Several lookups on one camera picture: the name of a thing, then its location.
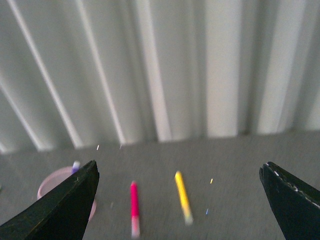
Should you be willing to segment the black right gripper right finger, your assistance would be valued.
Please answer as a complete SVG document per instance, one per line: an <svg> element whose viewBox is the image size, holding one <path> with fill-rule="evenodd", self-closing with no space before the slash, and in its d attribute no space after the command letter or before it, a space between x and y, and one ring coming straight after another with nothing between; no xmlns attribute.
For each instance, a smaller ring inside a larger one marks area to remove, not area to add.
<svg viewBox="0 0 320 240"><path fill-rule="evenodd" d="M287 240L320 238L320 191L275 163L259 169L270 208Z"/></svg>

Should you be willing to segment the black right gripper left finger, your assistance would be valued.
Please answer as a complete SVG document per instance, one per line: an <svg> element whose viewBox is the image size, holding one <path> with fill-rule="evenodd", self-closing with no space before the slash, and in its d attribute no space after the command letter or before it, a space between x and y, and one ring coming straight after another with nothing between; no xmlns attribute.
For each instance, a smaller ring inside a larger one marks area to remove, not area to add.
<svg viewBox="0 0 320 240"><path fill-rule="evenodd" d="M100 174L95 160L0 227L2 240L81 240Z"/></svg>

